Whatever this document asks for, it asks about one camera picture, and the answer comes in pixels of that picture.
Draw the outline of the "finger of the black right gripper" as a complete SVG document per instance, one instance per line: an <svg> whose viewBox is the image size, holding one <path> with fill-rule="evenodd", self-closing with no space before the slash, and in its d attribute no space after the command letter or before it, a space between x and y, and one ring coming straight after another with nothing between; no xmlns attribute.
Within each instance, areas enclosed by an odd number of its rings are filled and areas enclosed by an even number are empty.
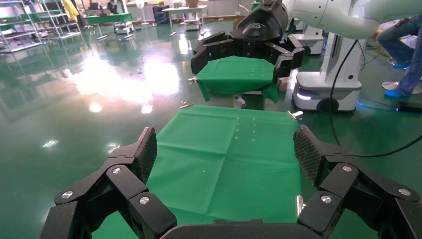
<svg viewBox="0 0 422 239"><path fill-rule="evenodd" d="M234 40L221 31L198 41L191 58L191 70L198 74L209 61L234 55Z"/></svg>
<svg viewBox="0 0 422 239"><path fill-rule="evenodd" d="M288 77L292 70L301 67L304 51L304 47L293 35L289 35L283 43L265 43L263 59L274 65L273 84L277 84L280 78Z"/></svg>

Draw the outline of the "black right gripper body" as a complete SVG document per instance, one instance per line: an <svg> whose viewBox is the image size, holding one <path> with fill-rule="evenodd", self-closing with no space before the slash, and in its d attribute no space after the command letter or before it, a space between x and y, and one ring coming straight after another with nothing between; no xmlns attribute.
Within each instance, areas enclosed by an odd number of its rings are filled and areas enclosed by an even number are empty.
<svg viewBox="0 0 422 239"><path fill-rule="evenodd" d="M288 13L281 2L259 4L229 33L234 55L263 57L266 43L278 44L288 23Z"/></svg>

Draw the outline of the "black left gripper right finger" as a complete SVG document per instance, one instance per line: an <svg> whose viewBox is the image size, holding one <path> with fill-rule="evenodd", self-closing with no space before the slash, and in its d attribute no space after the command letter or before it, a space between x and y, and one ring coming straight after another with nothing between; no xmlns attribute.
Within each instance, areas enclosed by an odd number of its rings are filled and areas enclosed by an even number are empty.
<svg viewBox="0 0 422 239"><path fill-rule="evenodd" d="M298 223L330 237L344 210L357 214L380 239L419 239L422 206L413 189L359 163L341 146L319 140L307 126L294 133L294 152L316 192Z"/></svg>

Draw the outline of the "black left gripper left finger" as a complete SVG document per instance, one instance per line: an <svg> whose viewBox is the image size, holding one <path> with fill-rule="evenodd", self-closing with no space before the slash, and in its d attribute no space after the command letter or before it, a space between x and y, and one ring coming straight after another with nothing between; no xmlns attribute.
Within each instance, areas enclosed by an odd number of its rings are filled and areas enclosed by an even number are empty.
<svg viewBox="0 0 422 239"><path fill-rule="evenodd" d="M139 239L159 239L177 225L176 216L147 187L157 156L155 129L112 151L100 169L59 192L42 239L90 239L118 212Z"/></svg>

